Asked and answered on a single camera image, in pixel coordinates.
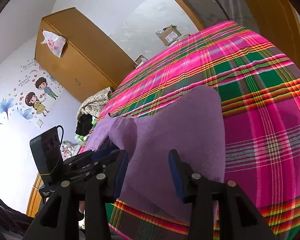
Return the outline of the purple fleece garment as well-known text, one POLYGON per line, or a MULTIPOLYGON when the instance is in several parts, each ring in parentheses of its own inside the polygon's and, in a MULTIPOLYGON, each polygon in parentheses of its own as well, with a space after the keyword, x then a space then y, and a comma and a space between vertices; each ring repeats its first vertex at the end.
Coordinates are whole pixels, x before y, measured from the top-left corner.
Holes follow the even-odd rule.
POLYGON ((106 115, 96 124, 86 149, 98 150, 106 139, 129 154, 120 200, 138 210, 189 222, 191 207, 177 196, 168 164, 172 149, 195 172, 224 180, 221 98, 211 87, 194 87, 153 115, 106 115))

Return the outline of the green white boxes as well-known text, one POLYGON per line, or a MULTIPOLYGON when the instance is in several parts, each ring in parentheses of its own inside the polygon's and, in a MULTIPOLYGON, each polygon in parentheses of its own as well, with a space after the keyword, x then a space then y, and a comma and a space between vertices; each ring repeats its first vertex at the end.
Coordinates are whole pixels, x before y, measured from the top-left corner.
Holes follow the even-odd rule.
POLYGON ((86 141, 87 139, 87 135, 83 136, 83 135, 76 135, 75 136, 75 140, 77 141, 78 144, 82 144, 86 141))

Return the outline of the wooden headboard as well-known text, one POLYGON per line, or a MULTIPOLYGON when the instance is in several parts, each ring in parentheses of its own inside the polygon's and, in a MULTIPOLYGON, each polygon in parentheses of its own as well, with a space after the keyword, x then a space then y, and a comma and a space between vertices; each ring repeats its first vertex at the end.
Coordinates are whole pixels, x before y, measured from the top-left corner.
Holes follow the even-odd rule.
POLYGON ((32 186, 31 194, 29 197, 29 202, 27 205, 26 215, 34 217, 39 210, 40 202, 42 197, 39 193, 39 188, 43 186, 43 181, 40 174, 37 174, 34 185, 32 186))

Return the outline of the black cloth pile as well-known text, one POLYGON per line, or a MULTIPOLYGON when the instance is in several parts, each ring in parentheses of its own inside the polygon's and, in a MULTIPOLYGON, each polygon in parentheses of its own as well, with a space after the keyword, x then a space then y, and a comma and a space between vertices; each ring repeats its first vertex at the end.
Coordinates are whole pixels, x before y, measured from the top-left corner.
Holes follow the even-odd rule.
POLYGON ((93 116, 90 114, 83 114, 77 120, 77 127, 75 133, 80 136, 89 134, 93 127, 93 116))

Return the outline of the beige floral cloth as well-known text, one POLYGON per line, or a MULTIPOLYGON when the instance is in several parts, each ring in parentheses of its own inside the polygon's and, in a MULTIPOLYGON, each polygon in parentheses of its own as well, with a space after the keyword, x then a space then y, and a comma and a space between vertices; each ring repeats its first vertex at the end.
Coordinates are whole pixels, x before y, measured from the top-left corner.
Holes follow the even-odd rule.
POLYGON ((79 120, 81 116, 88 114, 98 118, 102 112, 102 109, 109 101, 113 91, 114 89, 112 87, 108 87, 87 98, 80 105, 76 119, 79 120))

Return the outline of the wooden wardrobe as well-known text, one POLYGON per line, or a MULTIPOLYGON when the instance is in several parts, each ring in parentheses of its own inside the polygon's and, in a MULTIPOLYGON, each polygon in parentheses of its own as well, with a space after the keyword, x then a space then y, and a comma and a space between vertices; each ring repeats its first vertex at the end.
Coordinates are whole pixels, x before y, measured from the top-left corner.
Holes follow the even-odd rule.
POLYGON ((34 58, 79 102, 104 88, 117 88, 135 69, 135 62, 76 8, 42 18, 34 58), (60 57, 44 44, 43 31, 65 38, 60 57))

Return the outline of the white open cardboard box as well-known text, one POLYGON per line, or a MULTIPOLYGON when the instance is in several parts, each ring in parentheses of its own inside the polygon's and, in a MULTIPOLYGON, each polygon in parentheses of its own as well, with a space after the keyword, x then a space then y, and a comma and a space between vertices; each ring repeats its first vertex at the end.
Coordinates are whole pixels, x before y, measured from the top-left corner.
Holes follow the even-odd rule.
POLYGON ((135 60, 135 68, 138 68, 142 64, 146 63, 148 60, 145 56, 139 55, 138 58, 135 60))

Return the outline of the pink plaid bed sheet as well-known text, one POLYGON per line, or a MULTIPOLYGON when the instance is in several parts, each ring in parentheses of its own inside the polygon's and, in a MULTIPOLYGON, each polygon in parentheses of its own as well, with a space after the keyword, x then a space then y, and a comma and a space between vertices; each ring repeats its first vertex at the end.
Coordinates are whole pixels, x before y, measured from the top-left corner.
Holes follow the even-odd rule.
MULTIPOLYGON (((276 236, 300 239, 300 70, 261 35, 226 21, 179 42, 135 69, 98 117, 153 115, 197 86, 221 98, 224 180, 234 180, 276 236)), ((123 239, 187 239, 189 222, 106 204, 123 239)))

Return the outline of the white plastic bag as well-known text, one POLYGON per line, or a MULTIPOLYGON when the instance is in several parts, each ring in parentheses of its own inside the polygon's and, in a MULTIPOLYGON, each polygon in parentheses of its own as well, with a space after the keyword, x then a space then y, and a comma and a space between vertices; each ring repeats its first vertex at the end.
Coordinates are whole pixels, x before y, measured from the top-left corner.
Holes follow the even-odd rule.
POLYGON ((63 47, 66 44, 66 39, 62 36, 59 36, 51 31, 47 31, 43 29, 42 31, 44 40, 40 44, 46 44, 51 52, 57 56, 58 58, 61 57, 63 47))

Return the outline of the labelled brown cardboard box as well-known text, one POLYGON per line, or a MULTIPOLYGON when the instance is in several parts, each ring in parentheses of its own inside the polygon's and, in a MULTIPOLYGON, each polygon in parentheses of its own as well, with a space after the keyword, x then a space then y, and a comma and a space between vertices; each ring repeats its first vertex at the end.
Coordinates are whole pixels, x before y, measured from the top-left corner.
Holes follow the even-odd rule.
POLYGON ((178 31, 176 25, 170 25, 164 29, 161 29, 157 31, 156 34, 165 46, 169 46, 181 36, 181 33, 178 31))

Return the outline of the plastic door curtain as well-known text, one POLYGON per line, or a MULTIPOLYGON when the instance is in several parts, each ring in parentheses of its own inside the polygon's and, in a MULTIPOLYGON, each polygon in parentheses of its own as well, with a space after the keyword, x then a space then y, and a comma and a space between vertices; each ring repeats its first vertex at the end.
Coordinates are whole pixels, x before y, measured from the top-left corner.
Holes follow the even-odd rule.
POLYGON ((194 12, 204 27, 210 27, 225 21, 234 21, 259 33, 245 0, 183 0, 194 12))

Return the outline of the wooden door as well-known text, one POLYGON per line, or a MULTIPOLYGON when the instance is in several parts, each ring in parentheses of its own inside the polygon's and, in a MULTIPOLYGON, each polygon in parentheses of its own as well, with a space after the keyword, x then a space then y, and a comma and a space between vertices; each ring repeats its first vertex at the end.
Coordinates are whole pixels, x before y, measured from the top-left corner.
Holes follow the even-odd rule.
POLYGON ((300 23, 288 0, 245 0, 260 34, 300 69, 300 23))

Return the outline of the cartoon couple wall sticker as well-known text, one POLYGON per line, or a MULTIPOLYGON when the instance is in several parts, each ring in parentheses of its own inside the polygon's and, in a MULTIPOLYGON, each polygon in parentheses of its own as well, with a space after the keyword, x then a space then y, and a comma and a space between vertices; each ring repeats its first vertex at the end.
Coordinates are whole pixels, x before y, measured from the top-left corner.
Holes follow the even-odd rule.
POLYGON ((33 109, 36 115, 47 116, 50 111, 47 109, 45 101, 47 98, 57 100, 58 95, 49 86, 45 77, 39 77, 34 81, 34 86, 37 91, 27 93, 24 100, 25 104, 33 109))

